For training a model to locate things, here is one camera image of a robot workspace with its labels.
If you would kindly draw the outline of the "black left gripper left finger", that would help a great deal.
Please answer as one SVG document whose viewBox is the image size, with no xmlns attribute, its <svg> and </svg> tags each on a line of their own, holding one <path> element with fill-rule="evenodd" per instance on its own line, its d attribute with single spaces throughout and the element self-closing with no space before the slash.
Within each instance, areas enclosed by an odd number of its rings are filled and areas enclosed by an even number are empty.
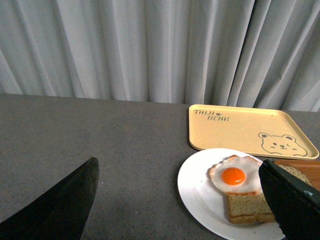
<svg viewBox="0 0 320 240">
<path fill-rule="evenodd" d="M 2 240 L 79 240 L 95 200 L 100 167 L 91 157 L 32 203 L 1 222 Z"/>
</svg>

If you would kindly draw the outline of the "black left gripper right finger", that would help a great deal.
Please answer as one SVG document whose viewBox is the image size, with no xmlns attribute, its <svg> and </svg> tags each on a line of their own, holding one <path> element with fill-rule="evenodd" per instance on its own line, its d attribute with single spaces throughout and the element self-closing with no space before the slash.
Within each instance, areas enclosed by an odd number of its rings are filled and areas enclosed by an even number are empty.
<svg viewBox="0 0 320 240">
<path fill-rule="evenodd" d="M 320 238 L 320 190 L 273 161 L 264 160 L 258 174 L 276 222 L 288 240 Z"/>
</svg>

